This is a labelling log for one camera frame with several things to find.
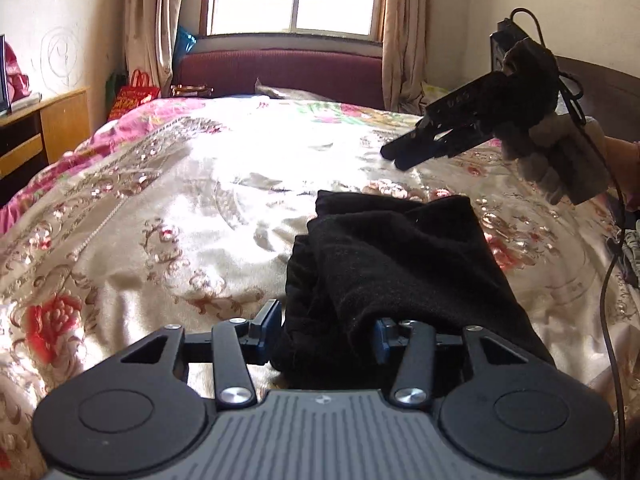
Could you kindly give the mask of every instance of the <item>hand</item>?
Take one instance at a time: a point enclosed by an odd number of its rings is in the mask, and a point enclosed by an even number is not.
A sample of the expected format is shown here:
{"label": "hand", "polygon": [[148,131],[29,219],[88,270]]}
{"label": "hand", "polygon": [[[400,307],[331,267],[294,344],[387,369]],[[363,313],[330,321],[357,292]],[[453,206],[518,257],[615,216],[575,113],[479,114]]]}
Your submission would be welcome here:
{"label": "hand", "polygon": [[[606,153],[605,136],[598,121],[587,118],[585,132],[603,155]],[[533,143],[540,152],[518,158],[508,142],[502,143],[505,160],[518,160],[518,173],[529,182],[535,182],[546,200],[555,205],[568,194],[579,197],[575,203],[583,202],[603,193],[609,187],[609,175],[598,155],[584,139],[568,114],[548,115],[529,131]],[[544,151],[560,149],[572,163],[570,182],[562,181],[558,172],[549,165]]]}

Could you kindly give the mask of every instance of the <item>beige curtain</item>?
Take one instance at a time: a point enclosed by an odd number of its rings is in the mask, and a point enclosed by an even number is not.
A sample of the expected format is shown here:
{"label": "beige curtain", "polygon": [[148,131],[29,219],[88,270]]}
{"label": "beige curtain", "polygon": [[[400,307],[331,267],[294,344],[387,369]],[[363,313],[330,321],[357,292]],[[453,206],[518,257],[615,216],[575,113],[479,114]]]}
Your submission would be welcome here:
{"label": "beige curtain", "polygon": [[382,90],[387,110],[420,113],[428,21],[429,0],[386,0]]}
{"label": "beige curtain", "polygon": [[147,72],[166,95],[171,83],[178,14],[182,0],[125,0],[127,69]]}

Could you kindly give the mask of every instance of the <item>triangular cutout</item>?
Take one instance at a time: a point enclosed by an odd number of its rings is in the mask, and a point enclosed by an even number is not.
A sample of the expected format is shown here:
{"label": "triangular cutout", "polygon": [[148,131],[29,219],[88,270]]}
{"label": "triangular cutout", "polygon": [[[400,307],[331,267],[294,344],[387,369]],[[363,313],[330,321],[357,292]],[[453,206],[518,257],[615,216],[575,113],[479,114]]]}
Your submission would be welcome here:
{"label": "triangular cutout", "polygon": [[152,339],[143,347],[134,350],[128,356],[122,358],[120,362],[122,363],[137,363],[144,365],[154,365],[162,356],[162,351],[164,350],[164,345],[166,344],[166,336],[156,337]]}
{"label": "triangular cutout", "polygon": [[527,362],[519,355],[514,354],[508,348],[502,346],[500,343],[495,342],[493,339],[487,337],[480,338],[480,344],[482,345],[482,351],[486,356],[486,360],[492,365],[521,365]]}

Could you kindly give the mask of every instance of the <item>black cloth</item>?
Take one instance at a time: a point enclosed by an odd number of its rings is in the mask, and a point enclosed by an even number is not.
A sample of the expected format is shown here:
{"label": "black cloth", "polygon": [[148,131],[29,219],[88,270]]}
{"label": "black cloth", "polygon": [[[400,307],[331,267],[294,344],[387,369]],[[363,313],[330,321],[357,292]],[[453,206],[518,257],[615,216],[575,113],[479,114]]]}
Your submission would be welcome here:
{"label": "black cloth", "polygon": [[439,332],[483,326],[553,363],[462,196],[422,204],[320,191],[318,217],[287,266],[283,335],[271,364],[287,374],[351,374],[373,364],[375,320]]}

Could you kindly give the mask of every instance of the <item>wooden desk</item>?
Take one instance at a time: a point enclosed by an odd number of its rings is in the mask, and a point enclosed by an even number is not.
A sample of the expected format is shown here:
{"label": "wooden desk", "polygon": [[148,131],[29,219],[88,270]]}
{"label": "wooden desk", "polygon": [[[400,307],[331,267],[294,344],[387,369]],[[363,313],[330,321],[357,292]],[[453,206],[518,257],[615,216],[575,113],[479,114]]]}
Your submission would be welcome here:
{"label": "wooden desk", "polygon": [[91,134],[86,88],[0,118],[0,206]]}

